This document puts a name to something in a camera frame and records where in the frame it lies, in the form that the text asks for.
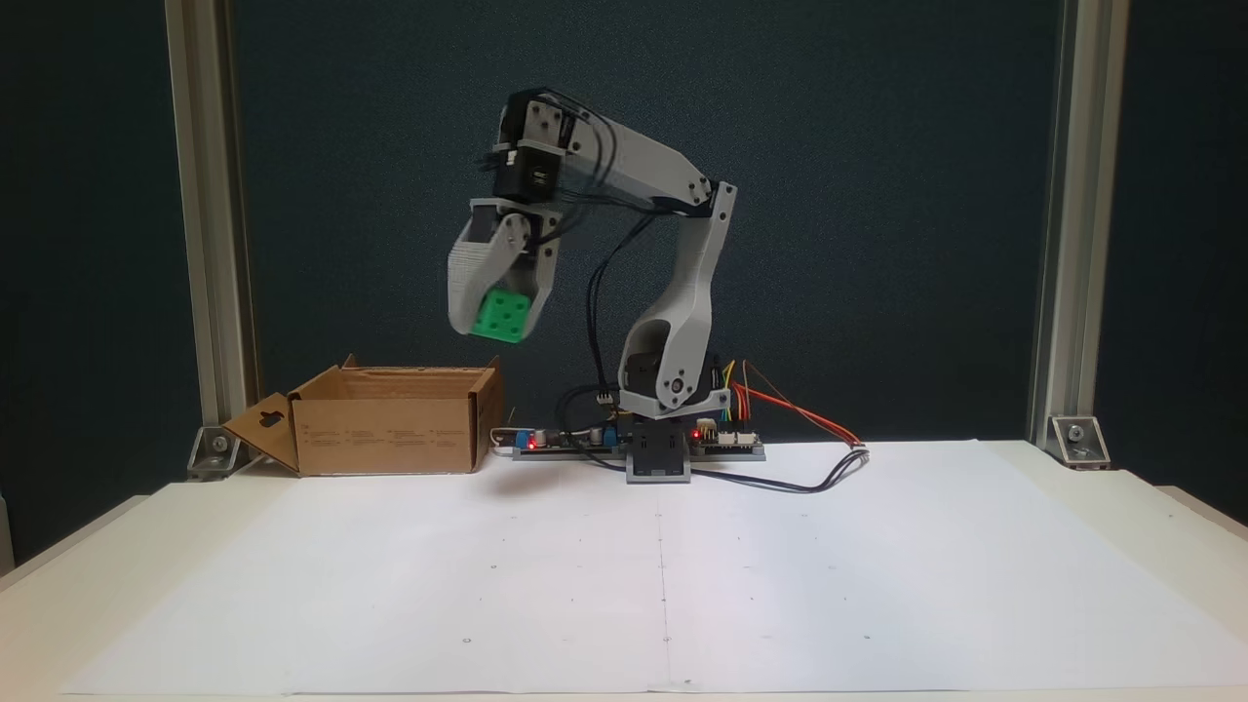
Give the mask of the grey pivoting gripper jaw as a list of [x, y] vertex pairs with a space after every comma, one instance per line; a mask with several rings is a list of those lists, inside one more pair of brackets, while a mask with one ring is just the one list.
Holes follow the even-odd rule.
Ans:
[[[512, 214], [504, 219], [508, 229], [520, 224]], [[508, 244], [504, 229], [490, 244], [472, 244], [470, 219], [464, 225], [448, 257], [448, 319], [458, 334], [484, 339], [525, 339], [525, 319], [530, 306], [533, 254], [523, 244]]]

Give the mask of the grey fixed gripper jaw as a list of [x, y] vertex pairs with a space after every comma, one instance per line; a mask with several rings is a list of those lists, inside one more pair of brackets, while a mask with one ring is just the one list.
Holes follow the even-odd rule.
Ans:
[[559, 245], [562, 241], [550, 241], [535, 249], [533, 254], [533, 271], [530, 271], [530, 306], [525, 315], [525, 337], [534, 334], [535, 325], [539, 324], [542, 311], [550, 297], [554, 281], [557, 281], [557, 265]]

